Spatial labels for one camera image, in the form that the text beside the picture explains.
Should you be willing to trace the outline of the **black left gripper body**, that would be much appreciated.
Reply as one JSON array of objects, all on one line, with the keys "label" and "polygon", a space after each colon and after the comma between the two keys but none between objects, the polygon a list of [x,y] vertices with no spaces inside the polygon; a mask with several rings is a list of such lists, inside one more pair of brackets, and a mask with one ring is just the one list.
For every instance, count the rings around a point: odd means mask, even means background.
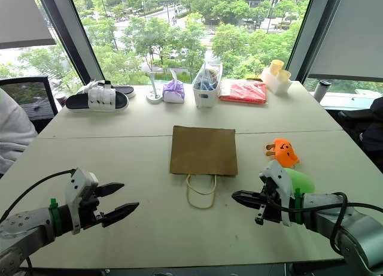
[{"label": "black left gripper body", "polygon": [[78,214],[82,229],[88,229],[92,226],[103,223],[105,220],[104,213],[98,210],[99,199],[102,196],[101,188],[96,188],[95,191],[87,199],[80,202]]}]

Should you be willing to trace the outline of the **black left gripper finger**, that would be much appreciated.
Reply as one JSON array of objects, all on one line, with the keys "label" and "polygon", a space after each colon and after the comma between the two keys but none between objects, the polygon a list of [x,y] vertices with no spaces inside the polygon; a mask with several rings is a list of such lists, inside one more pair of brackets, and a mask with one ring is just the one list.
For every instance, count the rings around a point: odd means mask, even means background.
[{"label": "black left gripper finger", "polygon": [[98,186],[95,189],[95,196],[97,198],[102,198],[102,197],[105,197],[105,196],[108,196],[108,195],[115,193],[116,191],[118,191],[122,187],[124,187],[123,183],[108,183],[108,184],[105,184],[102,186]]},{"label": "black left gripper finger", "polygon": [[102,227],[106,228],[116,222],[119,222],[120,220],[123,220],[131,213],[133,213],[138,206],[139,202],[131,202],[117,207],[114,211],[105,214],[101,221]]}]

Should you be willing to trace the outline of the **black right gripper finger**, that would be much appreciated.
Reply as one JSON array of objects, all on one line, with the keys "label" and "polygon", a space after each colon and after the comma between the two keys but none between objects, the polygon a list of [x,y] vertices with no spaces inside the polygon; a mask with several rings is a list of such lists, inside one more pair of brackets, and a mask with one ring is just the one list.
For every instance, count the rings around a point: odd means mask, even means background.
[{"label": "black right gripper finger", "polygon": [[233,199],[248,208],[259,210],[262,205],[265,204],[265,201],[259,198],[243,198],[243,197],[233,197]]},{"label": "black right gripper finger", "polygon": [[239,190],[232,193],[232,198],[237,202],[265,202],[266,197],[259,192]]}]

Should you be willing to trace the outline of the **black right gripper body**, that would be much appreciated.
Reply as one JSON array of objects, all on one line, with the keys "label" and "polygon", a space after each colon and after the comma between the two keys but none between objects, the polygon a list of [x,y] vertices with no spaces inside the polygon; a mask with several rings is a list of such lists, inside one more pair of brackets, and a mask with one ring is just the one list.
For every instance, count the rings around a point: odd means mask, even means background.
[{"label": "black right gripper body", "polygon": [[270,204],[270,201],[274,201],[278,205],[281,204],[279,193],[276,191],[278,186],[270,177],[260,176],[260,179],[264,185],[261,192],[256,194],[260,208],[255,221],[258,225],[263,225],[265,220],[279,223],[281,211]]}]

